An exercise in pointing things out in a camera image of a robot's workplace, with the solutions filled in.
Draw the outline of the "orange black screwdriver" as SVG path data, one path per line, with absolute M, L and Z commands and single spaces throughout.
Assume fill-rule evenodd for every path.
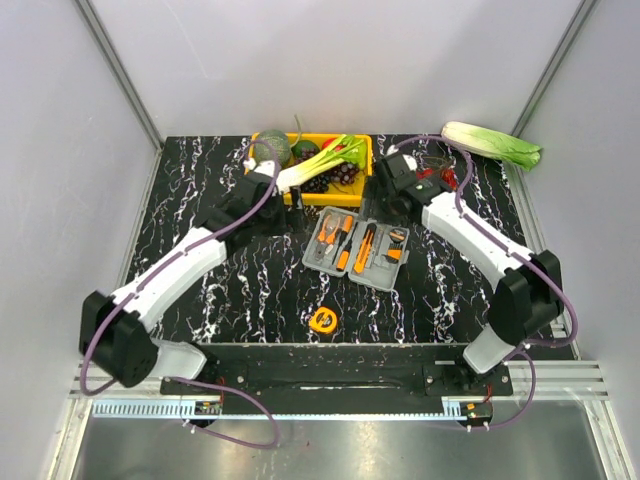
M 351 226 L 353 224 L 353 220 L 354 220 L 354 217 L 352 215 L 347 215 L 344 218 L 344 221 L 343 221 L 343 223 L 342 223 L 342 225 L 340 227 L 338 241 L 337 241 L 336 247 L 335 247 L 334 258 L 337 258 L 337 255 L 340 252 L 341 245 L 344 243 L 344 241 L 345 241 L 345 239 L 346 239 L 346 237 L 347 237 L 347 235 L 348 235 L 348 233 L 349 233 L 349 231 L 351 229 Z
M 354 227 L 353 231 L 351 232 L 351 234 L 350 234 L 350 236 L 349 236 L 349 238 L 348 238 L 348 240 L 346 242 L 346 245 L 345 245 L 344 249 L 342 250 L 342 252 L 341 252 L 341 254 L 340 254 L 339 258 L 338 258 L 338 261 L 337 261 L 337 264 L 336 264 L 336 270 L 338 272 L 343 272 L 346 269 L 346 265 L 348 263 L 348 260 L 349 260 L 350 254 L 351 254 L 351 250 L 352 250 L 353 237 L 355 236 L 356 230 L 357 230 L 357 228 Z

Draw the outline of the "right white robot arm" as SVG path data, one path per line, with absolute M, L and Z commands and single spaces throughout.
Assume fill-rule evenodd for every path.
M 410 220 L 443 238 L 494 289 L 487 326 L 463 351 L 467 367 L 486 374 L 563 313 L 559 259 L 512 241 L 468 209 L 441 178 L 420 178 L 416 170 L 416 160 L 397 149 L 377 158 L 370 178 L 373 203 L 392 218 Z

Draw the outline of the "yellow tape measure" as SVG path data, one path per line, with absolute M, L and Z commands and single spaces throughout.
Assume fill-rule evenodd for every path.
M 329 334 L 338 324 L 337 314 L 328 307 L 319 307 L 309 320 L 309 327 L 316 333 Z

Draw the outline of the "orange utility knife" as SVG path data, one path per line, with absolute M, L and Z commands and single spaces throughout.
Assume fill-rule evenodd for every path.
M 369 224 L 365 230 L 365 234 L 361 242 L 358 255 L 356 257 L 356 261 L 353 267 L 353 272 L 356 274 L 361 274 L 365 269 L 365 265 L 372 248 L 372 243 L 375 237 L 376 230 L 377 230 L 377 225 L 374 223 Z

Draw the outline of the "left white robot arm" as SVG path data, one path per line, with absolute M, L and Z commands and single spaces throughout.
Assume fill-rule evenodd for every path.
M 154 340 L 161 317 L 205 273 L 223 265 L 258 237 L 285 232 L 284 194 L 301 185 L 291 169 L 267 161 L 242 176 L 230 192 L 209 200 L 186 235 L 135 280 L 109 295 L 90 294 L 82 307 L 80 386 L 87 396 L 88 368 L 132 388 L 149 377 L 196 379 L 206 354 L 189 342 Z

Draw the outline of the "orange pliers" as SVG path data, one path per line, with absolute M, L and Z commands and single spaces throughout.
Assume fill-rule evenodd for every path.
M 313 259 L 317 263 L 321 263 L 334 249 L 337 231 L 342 221 L 342 215 L 335 212 L 327 213 L 320 231 L 316 237 L 316 247 Z

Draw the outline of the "grey plastic tool case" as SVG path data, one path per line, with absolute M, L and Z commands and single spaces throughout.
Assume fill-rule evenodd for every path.
M 344 221 L 344 218 L 347 215 L 352 215 L 354 217 L 353 220 L 353 224 L 351 226 L 351 229 L 344 241 L 344 243 L 341 245 L 340 248 L 340 252 L 337 255 L 337 258 L 334 258 L 335 255 L 335 247 L 336 247 L 336 243 L 338 241 L 338 236 L 339 236 L 339 232 L 340 232 L 340 227 L 337 231 L 337 236 L 336 236 L 336 240 L 335 240 L 335 244 L 334 244 L 334 249 L 332 250 L 332 252 L 325 258 L 325 260 L 321 263 L 317 263 L 314 259 L 313 259 L 313 254 L 314 254 L 314 250 L 316 247 L 316 237 L 320 231 L 320 227 L 322 225 L 322 222 L 326 216 L 327 213 L 330 212 L 335 212 L 335 213 L 339 213 L 342 215 L 342 221 L 340 224 L 340 227 Z M 372 259 L 372 248 L 373 248 L 373 244 L 375 242 L 375 238 L 376 238 L 376 233 L 375 233 L 375 237 L 372 243 L 372 248 L 371 251 L 369 253 L 366 265 L 365 265 L 365 269 L 361 274 L 356 274 L 353 272 L 353 267 L 356 261 L 356 257 L 358 255 L 358 251 L 361 245 L 361 242 L 363 240 L 364 234 L 365 234 L 365 230 L 367 228 L 367 226 L 371 223 L 374 223 L 377 225 L 377 230 L 380 226 L 383 226 L 386 228 L 386 235 L 384 237 L 383 243 L 382 243 L 382 250 L 384 252 L 384 254 L 389 250 L 389 249 L 402 249 L 403 250 L 403 255 L 402 255 L 402 259 L 400 260 L 400 262 L 398 264 L 390 264 L 388 263 L 385 259 L 384 259 L 384 254 L 382 257 L 382 262 L 381 265 L 379 267 L 371 267 L 371 259 Z M 342 252 L 342 250 L 344 249 L 346 242 L 351 234 L 351 232 L 353 231 L 353 228 L 356 227 L 356 233 L 355 236 L 353 237 L 353 244 L 352 244 L 352 250 L 351 250 L 351 254 L 348 260 L 348 263 L 346 265 L 346 269 L 343 272 L 338 272 L 336 270 L 336 264 L 338 261 L 338 258 Z M 403 230 L 406 233 L 406 240 L 402 243 L 402 244 L 394 244 L 390 237 L 389 237 L 389 231 L 393 228 L 399 228 L 401 230 Z M 373 220 L 373 219 L 364 219 L 361 220 L 359 218 L 356 217 L 356 214 L 353 212 L 349 212 L 347 210 L 344 209 L 339 209 L 339 208 L 335 208 L 335 207 L 326 207 L 322 210 L 321 215 L 316 223 L 316 226 L 313 230 L 313 233 L 311 235 L 311 238 L 309 240 L 309 243 L 306 247 L 306 250 L 303 254 L 303 258 L 302 258 L 302 263 L 305 267 L 311 269 L 311 270 L 315 270 L 317 272 L 321 272 L 321 273 L 325 273 L 329 276 L 333 276 L 333 277 L 337 277 L 337 278 L 343 278 L 346 277 L 348 278 L 350 281 L 359 284 L 359 285 L 363 285 L 363 286 L 367 286 L 370 288 L 374 288 L 380 291 L 384 291 L 384 292 L 389 292 L 391 290 L 394 289 L 397 277 L 399 275 L 399 272 L 401 270 L 401 268 L 406 264 L 407 260 L 408 260 L 408 256 L 409 256 L 409 250 L 408 250 L 408 239 L 409 239 L 409 229 L 406 227 L 400 227 L 400 226 L 392 226 L 392 225 L 388 225 L 388 224 L 384 224 L 381 223 L 379 221 Z

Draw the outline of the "clear test pen screwdriver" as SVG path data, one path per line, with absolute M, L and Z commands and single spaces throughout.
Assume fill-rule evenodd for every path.
M 383 226 L 380 226 L 377 230 L 375 242 L 372 248 L 371 267 L 374 267 L 374 266 L 379 267 L 381 265 L 382 257 L 384 254 L 381 246 L 382 246 L 385 235 L 386 235 L 386 228 Z

